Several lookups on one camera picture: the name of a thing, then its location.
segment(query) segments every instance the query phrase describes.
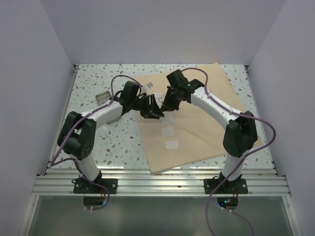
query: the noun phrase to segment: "metal frame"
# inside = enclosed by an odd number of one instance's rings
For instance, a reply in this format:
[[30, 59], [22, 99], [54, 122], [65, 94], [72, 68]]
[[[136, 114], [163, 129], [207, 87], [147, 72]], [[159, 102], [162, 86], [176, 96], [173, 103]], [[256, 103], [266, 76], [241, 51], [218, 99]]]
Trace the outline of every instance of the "metal frame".
[[299, 226], [296, 214], [295, 214], [294, 209], [293, 209], [291, 197], [288, 197], [288, 196], [282, 197], [282, 199], [283, 199], [284, 207], [285, 207], [286, 214], [287, 214], [287, 217], [288, 217], [289, 222], [290, 222], [290, 226], [291, 226], [293, 235], [294, 236], [302, 235], [301, 228]]
[[[221, 170], [171, 170], [152, 175], [149, 170], [101, 169], [103, 178], [117, 178], [115, 196], [205, 196], [203, 179], [218, 176]], [[73, 195], [72, 179], [78, 172], [71, 169], [48, 169], [36, 178], [33, 192], [40, 196]], [[244, 170], [249, 194], [244, 196], [290, 196], [285, 177], [275, 170]]]
[[34, 219], [37, 203], [38, 203], [39, 196], [33, 195], [30, 198], [28, 207], [26, 208], [24, 220], [20, 229], [19, 236], [27, 236], [29, 235], [31, 225]]

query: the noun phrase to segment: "white wall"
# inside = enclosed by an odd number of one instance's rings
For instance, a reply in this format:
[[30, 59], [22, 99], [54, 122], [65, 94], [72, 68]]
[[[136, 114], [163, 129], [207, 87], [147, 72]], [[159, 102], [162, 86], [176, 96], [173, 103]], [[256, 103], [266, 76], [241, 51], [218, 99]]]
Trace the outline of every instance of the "white wall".
[[285, 0], [41, 0], [74, 63], [249, 64]]
[[0, 235], [16, 236], [47, 165], [72, 64], [39, 0], [2, 0], [0, 22]]
[[261, 116], [278, 131], [271, 151], [306, 236], [315, 231], [314, 12], [314, 0], [287, 0], [249, 69]]

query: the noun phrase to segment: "cable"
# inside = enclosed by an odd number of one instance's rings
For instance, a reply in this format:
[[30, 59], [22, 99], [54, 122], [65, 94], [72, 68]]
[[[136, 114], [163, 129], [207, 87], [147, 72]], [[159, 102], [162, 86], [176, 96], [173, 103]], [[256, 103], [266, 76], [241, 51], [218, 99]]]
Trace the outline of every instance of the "cable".
[[[207, 94], [208, 98], [211, 99], [215, 104], [217, 104], [219, 107], [221, 107], [221, 108], [224, 109], [225, 111], [230, 112], [230, 110], [229, 110], [228, 108], [226, 108], [225, 106], [223, 106], [221, 103], [219, 103], [216, 99], [214, 99], [214, 98], [209, 94], [208, 89], [207, 89], [207, 84], [208, 84], [208, 79], [209, 79], [209, 77], [208, 77], [208, 74], [207, 74], [204, 70], [199, 69], [199, 68], [195, 68], [195, 67], [188, 67], [188, 68], [183, 69], [182, 72], [184, 72], [184, 71], [186, 71], [186, 70], [198, 70], [198, 71], [202, 72], [202, 73], [206, 76], [206, 82], [205, 82], [205, 87], [204, 87], [204, 89], [205, 89], [205, 93]], [[261, 118], [258, 118], [258, 117], [247, 116], [247, 115], [245, 115], [245, 114], [239, 114], [239, 113], [236, 113], [236, 112], [233, 112], [233, 111], [232, 111], [231, 113], [232, 113], [233, 115], [235, 115], [235, 116], [244, 117], [244, 118], [249, 118], [249, 119], [254, 119], [254, 120], [258, 120], [258, 121], [260, 121], [260, 122], [262, 122], [262, 123], [265, 123], [266, 125], [268, 125], [268, 126], [272, 129], [272, 131], [273, 131], [273, 137], [272, 137], [272, 139], [271, 139], [267, 144], [265, 144], [265, 145], [263, 145], [263, 146], [261, 146], [261, 147], [255, 149], [255, 150], [250, 151], [249, 153], [245, 154], [244, 157], [242, 158], [242, 160], [241, 160], [241, 161], [237, 164], [237, 166], [234, 168], [234, 170], [231, 171], [231, 173], [228, 174], [228, 175], [225, 177], [225, 179], [224, 179], [216, 188], [214, 188], [214, 189], [212, 190], [212, 192], [210, 193], [210, 195], [209, 195], [209, 197], [208, 197], [208, 200], [207, 200], [207, 203], [206, 203], [206, 211], [205, 211], [205, 213], [206, 213], [206, 221], [207, 221], [208, 228], [209, 228], [209, 230], [211, 231], [211, 233], [212, 233], [214, 236], [215, 236], [216, 234], [215, 234], [215, 232], [213, 231], [213, 229], [212, 229], [212, 227], [211, 227], [211, 225], [210, 225], [209, 214], [208, 214], [209, 203], [210, 203], [210, 199], [211, 199], [212, 195], [228, 180], [228, 178], [229, 178], [235, 171], [238, 170], [238, 168], [239, 168], [239, 167], [243, 164], [243, 162], [245, 161], [245, 158], [246, 158], [246, 157], [248, 157], [249, 155], [251, 155], [251, 154], [253, 154], [253, 153], [255, 153], [255, 152], [259, 151], [259, 150], [262, 150], [262, 149], [264, 149], [265, 147], [267, 147], [267, 146], [269, 146], [270, 144], [272, 144], [272, 143], [274, 142], [275, 138], [276, 138], [276, 135], [277, 135], [276, 130], [275, 130], [275, 128], [273, 127], [273, 125], [272, 125], [271, 123], [269, 123], [268, 121], [264, 120], [264, 119], [261, 119]], [[237, 213], [237, 212], [233, 212], [233, 213], [235, 213], [236, 215], [240, 216], [241, 218], [243, 218], [243, 219], [248, 223], [249, 227], [251, 228], [252, 235], [254, 236], [254, 235], [255, 235], [255, 231], [254, 231], [254, 228], [253, 228], [252, 224], [249, 222], [249, 220], [248, 220], [246, 217], [242, 216], [240, 213]]]
[[77, 161], [76, 159], [70, 157], [70, 158], [66, 158], [66, 159], [60, 160], [60, 161], [58, 161], [58, 162], [55, 162], [55, 161], [56, 161], [57, 157], [59, 156], [59, 154], [61, 153], [63, 147], [64, 147], [65, 144], [66, 144], [66, 142], [69, 140], [71, 134], [74, 132], [75, 128], [76, 128], [82, 121], [84, 121], [85, 119], [87, 119], [89, 116], [91, 116], [91, 115], [94, 114], [95, 112], [98, 112], [98, 111], [104, 109], [105, 107], [110, 106], [110, 105], [114, 102], [114, 97], [115, 97], [115, 96], [114, 96], [113, 82], [114, 82], [114, 80], [115, 80], [116, 78], [118, 78], [118, 77], [126, 77], [126, 78], [128, 78], [128, 79], [131, 79], [131, 80], [135, 81], [138, 85], [142, 86], [138, 81], [136, 81], [134, 78], [132, 78], [132, 77], [130, 77], [130, 76], [128, 76], [128, 75], [116, 75], [116, 76], [114, 76], [114, 77], [112, 78], [112, 80], [111, 80], [111, 83], [110, 83], [110, 87], [111, 87], [111, 100], [110, 100], [110, 102], [109, 102], [108, 104], [104, 104], [104, 105], [102, 105], [102, 106], [97, 107], [96, 109], [92, 110], [90, 113], [88, 113], [87, 115], [85, 115], [84, 117], [82, 117], [81, 119], [79, 119], [79, 120], [72, 126], [72, 128], [69, 130], [69, 132], [67, 133], [65, 139], [64, 139], [63, 142], [61, 143], [60, 147], [58, 148], [57, 152], [55, 153], [55, 155], [53, 156], [53, 158], [52, 158], [52, 160], [51, 160], [51, 162], [50, 162], [50, 166], [53, 167], [53, 166], [56, 166], [56, 165], [58, 165], [58, 164], [60, 164], [60, 163], [62, 163], [62, 162], [65, 162], [65, 161], [69, 161], [69, 160], [73, 161], [73, 162], [74, 162], [74, 165], [75, 165], [75, 167], [77, 168], [77, 170], [79, 171], [79, 173], [82, 175], [82, 177], [83, 177], [88, 183], [93, 184], [93, 185], [95, 185], [95, 186], [97, 186], [97, 187], [100, 187], [100, 188], [102, 188], [102, 189], [104, 189], [104, 190], [106, 191], [106, 193], [107, 193], [107, 195], [108, 195], [108, 198], [107, 198], [106, 202], [105, 202], [101, 207], [90, 208], [90, 210], [99, 210], [99, 209], [102, 209], [104, 206], [107, 205], [107, 203], [108, 203], [108, 201], [109, 201], [109, 197], [110, 197], [110, 194], [109, 194], [108, 189], [107, 189], [105, 186], [102, 186], [102, 185], [100, 185], [100, 184], [94, 183], [93, 181], [90, 181], [90, 180], [82, 173], [82, 171], [80, 170], [79, 166], [78, 166], [77, 163], [76, 163], [76, 161]]

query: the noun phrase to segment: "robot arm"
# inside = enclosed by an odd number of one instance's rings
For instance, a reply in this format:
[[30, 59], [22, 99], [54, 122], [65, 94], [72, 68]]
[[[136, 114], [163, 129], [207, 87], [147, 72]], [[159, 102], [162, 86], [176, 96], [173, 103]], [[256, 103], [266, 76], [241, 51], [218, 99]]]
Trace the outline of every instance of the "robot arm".
[[[236, 168], [244, 155], [249, 152], [257, 141], [258, 136], [255, 121], [233, 115], [231, 112], [229, 113], [218, 106], [208, 98], [203, 83], [196, 79], [189, 82], [180, 70], [169, 74], [167, 79], [170, 86], [167, 88], [167, 93], [161, 107], [163, 112], [178, 110], [180, 102], [187, 101], [204, 110], [225, 129], [223, 146], [228, 155], [226, 156], [225, 166], [220, 173], [220, 179], [223, 180]], [[240, 113], [240, 111], [237, 111], [215, 97], [210, 91], [209, 95], [224, 107]], [[249, 111], [244, 114], [253, 116]], [[225, 183], [226, 187], [233, 187], [238, 183], [238, 180], [242, 176], [242, 166], [243, 164], [228, 178], [228, 181]]]
[[87, 119], [77, 126], [77, 132], [71, 134], [63, 147], [65, 153], [76, 159], [76, 167], [88, 180], [99, 182], [101, 178], [101, 173], [91, 154], [94, 146], [95, 131], [99, 127], [123, 116], [131, 110], [140, 111], [143, 118], [159, 119], [164, 117], [154, 95], [147, 95], [146, 93], [138, 95], [139, 91], [141, 91], [141, 87], [137, 83], [128, 81], [124, 89], [120, 91], [120, 96], [115, 96], [108, 105], [101, 105], [93, 111], [81, 114], [77, 112], [68, 114], [58, 138], [59, 146], [61, 146], [74, 124], [82, 117], [90, 114]]

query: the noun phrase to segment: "white square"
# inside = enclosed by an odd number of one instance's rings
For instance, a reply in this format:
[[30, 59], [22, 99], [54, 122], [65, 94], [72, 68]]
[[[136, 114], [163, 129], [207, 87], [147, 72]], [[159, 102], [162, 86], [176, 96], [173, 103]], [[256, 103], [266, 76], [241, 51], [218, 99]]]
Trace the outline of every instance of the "white square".
[[145, 85], [146, 89], [149, 90], [150, 88], [153, 87], [153, 84], [151, 82], [148, 82], [146, 85]]
[[172, 141], [166, 141], [165, 142], [165, 149], [171, 150], [171, 149], [178, 149], [179, 143], [178, 140], [172, 140]]
[[173, 122], [173, 116], [169, 112], [163, 112], [164, 117], [161, 117], [159, 121], [161, 121], [162, 124], [168, 124]]
[[163, 138], [175, 135], [172, 126], [161, 129], [161, 133]]

